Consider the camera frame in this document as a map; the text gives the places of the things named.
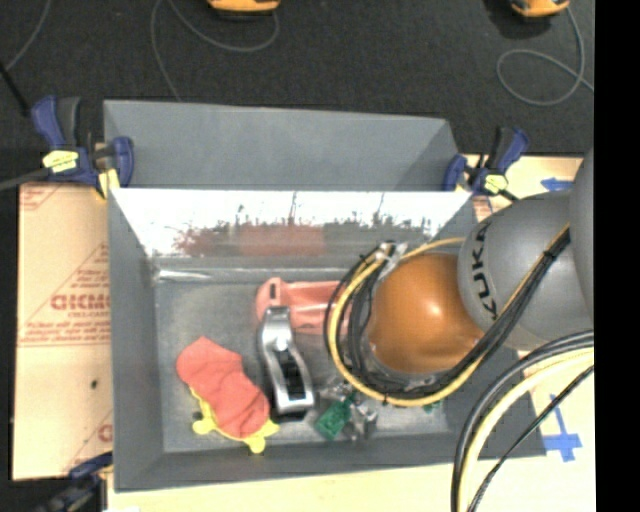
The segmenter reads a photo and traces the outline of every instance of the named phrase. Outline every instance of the wire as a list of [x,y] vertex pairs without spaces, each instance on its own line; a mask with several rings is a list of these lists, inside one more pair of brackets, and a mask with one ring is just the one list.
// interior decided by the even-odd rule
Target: wire
[[[585,78],[584,78],[584,68],[585,68],[585,54],[584,54],[584,39],[582,37],[582,34],[580,33],[580,28],[578,27],[578,23],[576,22],[575,17],[573,16],[573,13],[571,12],[571,9],[569,7],[567,7],[567,14],[569,16],[569,19],[571,21],[571,25],[573,27],[574,33],[576,35],[576,41],[578,44],[578,58],[580,59],[580,64],[579,64],[579,71],[576,72],[573,69],[571,69],[569,66],[567,66],[566,64],[560,62],[559,60],[555,59],[554,57],[551,57],[550,55],[541,53],[541,52],[537,52],[534,50],[510,50],[504,54],[502,54],[500,56],[500,58],[498,59],[498,62],[496,64],[496,73],[498,75],[498,80],[500,81],[501,85],[515,98],[519,99],[520,101],[526,103],[527,105],[532,105],[532,106],[536,106],[536,107],[551,107],[551,106],[555,106],[555,105],[559,105],[560,103],[566,101],[567,99],[569,99],[578,89],[578,87],[580,87],[580,85],[584,85],[585,87],[587,87],[591,92],[595,93],[595,88],[594,86],[589,83]],[[542,101],[542,100],[536,100],[536,99],[532,99],[532,98],[527,98],[526,96],[516,92],[506,81],[506,79],[504,78],[503,74],[502,74],[502,65],[504,64],[504,61],[513,56],[513,55],[529,55],[531,57],[537,58],[537,59],[541,59],[543,61],[546,62],[550,62],[554,65],[556,65],[557,67],[559,67],[560,69],[562,69],[563,71],[565,71],[566,73],[568,73],[569,75],[573,76],[576,78],[576,81],[574,82],[574,84],[571,86],[571,88],[562,96],[560,96],[559,98],[556,98],[554,100],[548,100],[548,101]]]
[[2,61],[0,61],[0,75],[2,75],[2,78],[4,79],[5,83],[9,87],[11,94],[13,94],[13,97],[16,99],[16,102],[20,106],[20,111],[22,112],[22,115],[24,117],[29,117],[29,102],[22,95],[22,93],[20,92],[20,89],[18,89],[18,86],[15,84],[15,82],[11,78],[11,75],[9,74],[7,69],[4,67],[4,64],[2,64]]
[[[273,18],[274,29],[273,29],[273,33],[271,34],[271,36],[266,41],[264,41],[263,43],[259,43],[257,45],[254,45],[254,46],[233,46],[233,45],[230,45],[230,44],[227,44],[227,43],[223,43],[221,41],[217,41],[217,40],[205,35],[204,33],[200,32],[197,28],[195,28],[189,22],[189,20],[187,20],[187,18],[185,18],[185,16],[178,9],[178,7],[173,2],[173,0],[166,0],[166,1],[169,4],[169,7],[171,7],[171,10],[175,13],[175,15],[180,20],[180,22],[191,33],[196,35],[198,38],[202,39],[205,43],[210,44],[212,46],[215,46],[217,48],[220,48],[222,50],[226,50],[226,51],[230,51],[230,52],[236,52],[236,53],[254,53],[254,52],[258,52],[258,51],[264,50],[265,48],[271,46],[271,44],[273,44],[273,42],[278,38],[278,36],[280,34],[280,20],[278,18],[278,15],[275,12],[273,12],[271,14],[271,17]],[[171,94],[173,94],[173,96],[175,97],[175,99],[177,101],[182,101],[182,98],[178,94],[178,91],[177,91],[175,85],[173,84],[173,81],[171,80],[171,77],[169,76],[169,73],[167,72],[167,69],[166,69],[166,67],[164,65],[164,62],[162,60],[162,57],[160,55],[160,51],[158,50],[157,37],[156,37],[156,20],[157,20],[158,8],[160,7],[160,4],[162,2],[163,2],[163,0],[157,0],[155,5],[153,6],[153,9],[151,10],[151,20],[149,22],[149,25],[150,25],[149,29],[150,29],[150,32],[151,32],[151,46],[152,46],[152,49],[153,49],[153,55],[154,55],[154,57],[156,59],[156,63],[158,64],[158,67],[160,68],[160,72],[162,73],[162,76],[163,76],[165,82],[167,83],[167,86],[169,87],[169,89],[171,89]]]
[[[456,238],[425,244],[405,254],[401,259],[413,257],[442,245],[460,243],[461,240]],[[353,277],[349,277],[345,285],[339,287],[340,292],[337,294],[337,299],[335,302],[330,301],[327,307],[329,316],[325,324],[326,343],[336,368],[360,392],[383,403],[402,407],[416,407],[442,400],[466,382],[481,362],[490,357],[503,344],[521,317],[541,279],[557,256],[569,244],[569,240],[569,225],[566,224],[547,246],[547,249],[538,257],[536,263],[519,283],[504,308],[502,308],[498,318],[469,353],[453,368],[438,375],[437,379],[433,379],[433,382],[414,385],[411,390],[406,389],[406,385],[398,384],[397,382],[393,382],[395,388],[392,388],[388,377],[385,376],[380,379],[374,372],[366,371],[361,366],[352,364],[351,368],[348,368],[340,346],[339,326],[342,325],[346,308],[352,303],[354,295],[357,295],[359,291],[365,290],[368,293],[368,288],[364,284],[367,280],[373,279],[372,276],[375,276],[387,262],[384,254],[376,254],[374,252],[369,259],[362,263],[360,266],[361,271],[356,271]],[[347,341],[347,346],[353,347],[353,340]]]
[[[366,254],[365,256],[361,255],[360,256],[360,261],[358,261],[358,263],[356,263],[351,269],[349,269],[349,271],[342,277],[342,279],[338,283],[338,286],[336,286],[334,288],[333,292],[331,293],[331,296],[329,297],[329,300],[327,301],[327,308],[325,309],[324,321],[323,321],[323,326],[322,326],[322,333],[323,333],[325,347],[327,349],[327,352],[330,352],[329,336],[328,336],[328,333],[329,333],[329,318],[331,316],[331,312],[333,311],[333,306],[335,305],[336,298],[338,297],[340,292],[344,290],[344,287],[346,286],[346,284],[353,279],[353,276],[358,274],[359,272],[361,272],[362,269],[365,268],[366,265],[369,264],[369,262],[373,261],[373,257],[375,256],[375,253],[378,252],[380,249],[381,249],[380,247],[376,247],[373,250],[371,250],[368,254]],[[345,315],[346,315],[346,308],[340,314],[340,320],[338,322],[338,325],[343,325]]]
[[[396,253],[396,245],[393,243],[388,243],[383,246],[384,250],[384,259],[389,260]],[[354,322],[350,321],[347,325],[348,336],[347,336],[347,349],[348,354],[351,359],[352,371],[362,372],[364,369],[364,356],[360,350],[358,350],[358,341],[362,337],[364,329],[366,328],[366,324],[369,321],[369,317],[371,314],[371,309],[368,308],[365,311],[365,306],[368,305],[371,298],[373,297],[374,287],[380,278],[382,272],[385,269],[385,265],[380,265],[372,274],[371,277],[366,279],[358,290],[357,295],[359,297],[363,297],[364,300],[351,301],[351,312],[348,313],[350,318],[361,318],[363,315],[365,317],[364,321]],[[347,308],[343,309],[342,321],[344,321],[344,317],[347,316]]]
[[[460,243],[460,239],[459,238],[455,238],[455,239],[445,239],[445,240],[439,240],[437,242],[432,242],[430,244],[427,244],[424,246],[424,249],[422,250],[422,252],[429,250],[429,249],[434,249],[436,247],[441,247],[444,245],[451,245],[453,243]],[[367,386],[364,382],[362,382],[359,378],[355,377],[345,366],[344,362],[342,361],[341,355],[340,355],[340,351],[338,349],[338,344],[337,344],[337,339],[335,336],[336,330],[338,329],[340,323],[339,323],[339,319],[341,318],[341,312],[344,310],[346,303],[348,301],[348,299],[351,297],[351,295],[354,293],[354,291],[371,275],[373,274],[376,270],[379,269],[379,267],[381,267],[382,265],[385,264],[386,259],[383,257],[384,255],[380,252],[375,252],[373,253],[373,262],[371,262],[368,266],[366,266],[359,275],[357,275],[344,289],[344,291],[340,294],[339,298],[337,299],[335,305],[333,305],[333,311],[330,312],[329,314],[329,322],[328,322],[328,328],[327,328],[327,339],[328,339],[328,345],[329,345],[329,350],[330,350],[330,354],[331,354],[331,358],[333,359],[334,364],[336,365],[336,368],[338,369],[338,371],[343,375],[343,377],[354,387],[356,388],[358,391],[364,393],[365,395],[368,395],[372,398],[375,398],[379,401],[385,402],[385,403],[390,403],[392,405],[397,405],[397,406],[402,406],[402,407],[415,407],[415,406],[421,406],[421,405],[428,405],[437,401],[440,401],[442,398],[444,398],[445,396],[449,395],[450,393],[452,393],[453,391],[455,391],[456,389],[458,389],[469,377],[469,375],[471,375],[471,373],[473,373],[473,371],[475,371],[476,367],[480,364],[480,360],[474,361],[473,363],[471,363],[468,368],[461,372],[460,375],[453,379],[452,382],[446,386],[444,389],[435,392],[429,396],[426,397],[421,397],[421,398],[417,398],[417,399],[405,399],[405,398],[401,398],[401,397],[393,397],[393,396],[389,396],[388,394],[385,393],[381,393],[375,389],[371,389],[369,386]]]
[[48,174],[49,174],[49,171],[47,169],[37,169],[35,171],[22,174],[21,176],[18,176],[16,178],[10,178],[7,180],[0,181],[0,192],[3,192],[10,188],[18,187],[23,183],[27,183],[29,181],[46,178]]
[[484,418],[476,430],[474,440],[469,446],[465,460],[463,463],[463,469],[460,473],[460,487],[459,487],[459,500],[458,509],[456,512],[466,510],[468,507],[468,485],[470,474],[473,472],[475,462],[480,455],[480,451],[484,446],[487,438],[491,434],[492,429],[500,421],[500,418],[504,416],[505,412],[525,393],[529,392],[536,385],[543,382],[545,379],[574,368],[576,366],[584,366],[585,363],[593,365],[594,354],[592,349],[586,349],[578,352],[577,355],[571,355],[567,357],[564,354],[549,358],[549,365],[545,366],[541,370],[538,370],[534,374],[526,377],[519,384],[513,387],[496,406],[489,412]]
[[24,43],[24,45],[22,45],[22,48],[16,54],[16,56],[9,62],[9,64],[5,66],[5,69],[7,71],[10,71],[11,68],[15,66],[20,61],[20,59],[22,59],[22,57],[24,57],[24,54],[27,53],[27,50],[29,49],[29,47],[40,35],[40,32],[42,32],[42,26],[44,25],[44,22],[47,19],[47,16],[49,15],[49,11],[51,10],[51,1],[52,0],[46,1],[44,8],[42,9],[42,14],[40,15],[40,19],[38,20],[38,24],[36,25],[36,28],[31,33],[31,36],[29,36],[29,39],[27,39],[27,42]]
[[555,356],[563,356],[571,352],[592,349],[594,346],[594,333],[593,330],[588,330],[582,333],[572,334],[554,341],[551,341],[536,350],[530,352],[523,357],[516,364],[512,365],[502,375],[500,375],[496,381],[487,389],[480,400],[475,404],[471,413],[467,417],[465,425],[463,426],[460,437],[458,440],[458,446],[456,449],[456,455],[454,458],[454,468],[451,484],[451,510],[458,511],[460,506],[459,501],[459,489],[461,488],[461,478],[463,472],[467,469],[466,460],[469,452],[469,446],[473,441],[473,438],[478,431],[478,424],[484,417],[485,410],[497,400],[504,389],[512,387],[512,380],[518,375],[521,375],[527,369],[540,364],[545,361],[549,361],[550,358]]
[[475,512],[480,504],[480,500],[484,496],[487,487],[493,480],[493,477],[498,473],[498,470],[502,467],[502,465],[506,462],[509,456],[535,431],[536,428],[540,426],[540,424],[551,414],[551,412],[556,409],[563,400],[569,396],[573,390],[578,387],[587,377],[589,377],[594,372],[595,366],[589,366],[586,370],[580,373],[575,379],[573,379],[567,387],[565,387],[558,396],[556,396],[547,407],[545,407],[544,411],[540,413],[540,415],[527,427],[527,429],[522,433],[522,435],[516,440],[515,443],[511,445],[511,447],[506,451],[506,453],[500,457],[500,460],[496,463],[496,465],[489,471],[487,476],[484,478],[478,491],[474,495],[467,512]]

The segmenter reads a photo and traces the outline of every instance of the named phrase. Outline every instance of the green object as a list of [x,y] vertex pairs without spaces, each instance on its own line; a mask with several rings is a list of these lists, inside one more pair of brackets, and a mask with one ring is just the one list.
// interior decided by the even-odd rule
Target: green object
[[427,414],[431,414],[432,412],[434,412],[436,409],[440,409],[440,407],[442,406],[442,400],[439,400],[437,402],[434,402],[432,404],[427,404],[424,405],[422,407],[422,409],[424,410],[424,412],[426,412]]
[[330,441],[333,441],[351,420],[352,403],[353,397],[349,396],[343,402],[331,404],[316,421],[316,430]]

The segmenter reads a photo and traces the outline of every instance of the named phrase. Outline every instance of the kuka logo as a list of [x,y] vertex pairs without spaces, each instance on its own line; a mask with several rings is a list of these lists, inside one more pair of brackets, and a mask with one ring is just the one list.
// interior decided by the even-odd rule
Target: kuka logo
[[480,284],[478,298],[480,299],[482,306],[491,314],[491,320],[495,320],[498,318],[498,306],[496,305],[496,301],[493,297],[491,297],[491,289],[489,288],[487,276],[484,273],[485,267],[484,261],[482,260],[484,255],[484,241],[490,225],[491,223],[487,222],[476,233],[475,241],[480,244],[476,249],[471,251],[471,257],[473,259],[471,273],[473,274],[473,280]]
[[58,311],[72,311],[76,309],[107,309],[111,306],[110,297],[107,294],[97,295],[83,294],[61,294],[51,297],[50,305]]

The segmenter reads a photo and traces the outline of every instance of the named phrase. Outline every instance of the black floor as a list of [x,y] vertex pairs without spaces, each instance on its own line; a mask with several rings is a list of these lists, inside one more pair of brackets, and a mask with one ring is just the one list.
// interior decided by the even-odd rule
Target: black floor
[[[436,116],[451,123],[466,153],[488,151],[504,125],[529,135],[532,154],[593,147],[594,95],[572,72],[582,68],[594,83],[595,0],[536,22],[514,15],[508,0],[283,0],[277,18],[251,22],[222,20],[205,0],[173,2],[0,0],[0,61],[28,105],[48,94],[80,96],[81,141],[88,133],[100,139],[104,98],[148,98]],[[202,36],[254,48],[223,49]],[[547,57],[506,56],[503,84],[498,62],[515,49]],[[0,80],[0,181],[37,168],[45,149]],[[0,192],[0,510],[7,512],[27,511],[64,484],[8,481],[16,232],[15,191]]]

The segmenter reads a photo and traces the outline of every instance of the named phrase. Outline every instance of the blue clamp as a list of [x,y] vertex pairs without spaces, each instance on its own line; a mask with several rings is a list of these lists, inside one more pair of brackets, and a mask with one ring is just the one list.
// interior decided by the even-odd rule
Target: blue clamp
[[[105,148],[89,152],[77,145],[75,126],[80,98],[58,99],[46,96],[31,108],[31,119],[36,131],[46,140],[49,153],[43,164],[47,179],[56,182],[78,182],[95,187],[106,195],[105,172],[115,170],[118,186],[127,186],[133,175],[133,143],[128,137],[116,137]],[[95,161],[110,159],[107,171],[97,169]]]
[[475,167],[470,167],[467,159],[457,154],[453,157],[442,183],[442,190],[450,192],[458,185],[475,195],[503,195],[515,197],[507,192],[509,182],[506,173],[529,147],[529,138],[518,128],[498,128],[491,153],[485,159],[480,157]]
[[69,474],[71,484],[56,494],[46,504],[38,505],[32,512],[76,512],[95,496],[102,478],[97,474],[113,464],[113,453],[107,452],[83,462]]

